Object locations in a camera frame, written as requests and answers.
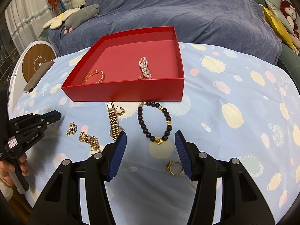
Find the red plush doll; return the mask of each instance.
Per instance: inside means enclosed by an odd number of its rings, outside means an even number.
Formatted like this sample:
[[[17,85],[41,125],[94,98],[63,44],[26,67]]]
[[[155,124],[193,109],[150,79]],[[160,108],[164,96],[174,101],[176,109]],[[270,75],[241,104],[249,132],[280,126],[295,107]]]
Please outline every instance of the red plush doll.
[[[296,31],[298,29],[298,25],[295,22],[296,18],[298,17],[296,9],[287,0],[281,0],[280,10],[283,12],[285,18],[287,19],[287,21],[291,25],[295,35],[299,39],[299,33]]]

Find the red cardboard box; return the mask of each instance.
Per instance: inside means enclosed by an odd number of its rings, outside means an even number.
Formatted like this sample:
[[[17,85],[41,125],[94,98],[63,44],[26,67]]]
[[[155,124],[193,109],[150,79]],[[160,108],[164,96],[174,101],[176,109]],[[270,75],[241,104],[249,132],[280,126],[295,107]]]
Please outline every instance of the red cardboard box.
[[[146,57],[152,79],[142,75]],[[105,80],[97,83],[102,70]],[[181,101],[184,73],[174,27],[152,27],[101,37],[69,74],[61,89],[72,101]]]

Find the dark wooden bead bracelet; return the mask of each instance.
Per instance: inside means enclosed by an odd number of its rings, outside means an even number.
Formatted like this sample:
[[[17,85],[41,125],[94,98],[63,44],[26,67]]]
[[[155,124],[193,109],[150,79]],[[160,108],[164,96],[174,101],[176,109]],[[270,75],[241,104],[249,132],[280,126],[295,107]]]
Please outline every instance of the dark wooden bead bracelet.
[[[166,117],[166,121],[167,121],[167,130],[165,131],[165,134],[163,137],[161,137],[160,139],[155,138],[155,136],[151,135],[151,133],[149,132],[149,130],[147,129],[147,126],[144,123],[143,120],[143,106],[152,106],[152,107],[156,107],[159,110],[161,110],[165,117]],[[166,141],[168,139],[168,136],[170,135],[170,131],[172,130],[172,126],[171,126],[171,117],[170,117],[170,113],[168,113],[168,110],[163,108],[159,103],[155,103],[154,101],[144,101],[142,102],[138,109],[137,109],[137,119],[139,120],[139,124],[141,125],[141,128],[143,129],[143,133],[146,134],[146,137],[149,138],[152,142],[155,142],[157,144],[162,144],[164,141]]]

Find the screw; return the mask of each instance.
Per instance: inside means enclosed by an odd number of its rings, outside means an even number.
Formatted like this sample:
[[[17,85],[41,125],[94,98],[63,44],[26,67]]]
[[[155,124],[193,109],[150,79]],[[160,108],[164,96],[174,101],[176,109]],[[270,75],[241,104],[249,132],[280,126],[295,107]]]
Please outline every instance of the screw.
[[[64,166],[67,166],[67,165],[70,164],[70,160],[69,160],[69,159],[63,160],[62,164],[63,164]]]
[[[238,159],[236,159],[236,158],[233,158],[231,161],[235,165],[240,163],[240,161]]]
[[[100,158],[102,158],[102,157],[103,157],[102,153],[96,153],[96,154],[94,155],[94,158],[96,158],[96,159],[100,159]]]
[[[199,157],[200,158],[206,158],[207,157],[207,154],[205,152],[200,152],[199,153]]]

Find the flower-shaped pillow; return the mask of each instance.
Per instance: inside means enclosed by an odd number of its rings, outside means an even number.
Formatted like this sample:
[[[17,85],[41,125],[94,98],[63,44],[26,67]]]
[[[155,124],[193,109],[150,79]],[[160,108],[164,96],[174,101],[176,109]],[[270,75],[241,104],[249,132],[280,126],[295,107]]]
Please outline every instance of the flower-shaped pillow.
[[[49,20],[47,23],[44,24],[43,29],[46,29],[50,26],[50,29],[54,30],[57,29],[59,27],[61,27],[62,22],[66,21],[71,14],[79,11],[80,8],[74,8],[74,9],[69,9],[63,13],[61,13],[60,15],[56,16],[55,18]]]

